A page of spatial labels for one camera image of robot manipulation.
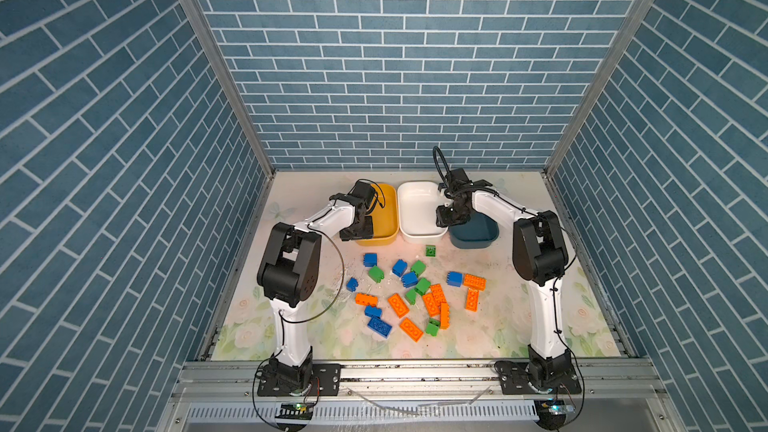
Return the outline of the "orange lego horizontal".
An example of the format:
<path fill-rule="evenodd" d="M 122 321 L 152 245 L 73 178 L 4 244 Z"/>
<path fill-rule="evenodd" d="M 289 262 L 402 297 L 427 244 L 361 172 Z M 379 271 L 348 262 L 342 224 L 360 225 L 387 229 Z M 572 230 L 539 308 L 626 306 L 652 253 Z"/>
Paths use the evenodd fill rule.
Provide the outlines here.
<path fill-rule="evenodd" d="M 484 291 L 486 289 L 486 279 L 472 274 L 465 274 L 463 276 L 463 285 L 477 291 Z"/>

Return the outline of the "orange lego vertical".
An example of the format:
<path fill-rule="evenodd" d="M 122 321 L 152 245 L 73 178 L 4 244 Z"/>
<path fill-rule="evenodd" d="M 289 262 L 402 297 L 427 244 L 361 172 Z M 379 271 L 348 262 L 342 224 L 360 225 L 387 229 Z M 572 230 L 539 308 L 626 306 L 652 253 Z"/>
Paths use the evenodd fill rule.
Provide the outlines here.
<path fill-rule="evenodd" d="M 480 291 L 475 288 L 467 289 L 467 296 L 465 301 L 465 309 L 471 312 L 477 312 L 479 308 L 479 295 Z"/>

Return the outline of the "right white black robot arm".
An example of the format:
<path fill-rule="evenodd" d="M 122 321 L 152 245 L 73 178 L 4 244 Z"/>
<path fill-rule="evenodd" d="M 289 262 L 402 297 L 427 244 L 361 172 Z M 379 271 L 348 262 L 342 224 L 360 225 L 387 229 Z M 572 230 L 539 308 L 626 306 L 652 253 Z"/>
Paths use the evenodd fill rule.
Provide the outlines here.
<path fill-rule="evenodd" d="M 442 150 L 432 149 L 440 176 L 438 191 L 448 200 L 436 209 L 436 225 L 447 228 L 484 214 L 512 233 L 512 264 L 527 282 L 532 333 L 528 345 L 528 380 L 541 392 L 582 390 L 582 376 L 563 336 L 560 281 L 569 266 L 564 229 L 553 211 L 529 209 L 507 198 L 486 180 L 471 180 L 462 168 L 451 169 Z"/>

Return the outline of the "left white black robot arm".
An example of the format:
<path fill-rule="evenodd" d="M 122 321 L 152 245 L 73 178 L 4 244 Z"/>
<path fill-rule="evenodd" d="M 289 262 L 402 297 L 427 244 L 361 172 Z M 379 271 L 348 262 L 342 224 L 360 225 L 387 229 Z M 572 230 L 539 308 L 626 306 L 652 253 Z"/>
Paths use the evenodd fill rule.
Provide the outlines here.
<path fill-rule="evenodd" d="M 380 189 L 360 179 L 348 192 L 330 196 L 327 205 L 308 218 L 273 226 L 257 273 L 276 329 L 275 352 L 259 379 L 260 395 L 300 395 L 319 388 L 307 332 L 308 323 L 319 316 L 309 316 L 303 303 L 319 278 L 322 241 L 334 236 L 342 241 L 372 238 L 372 213 L 384 205 Z"/>

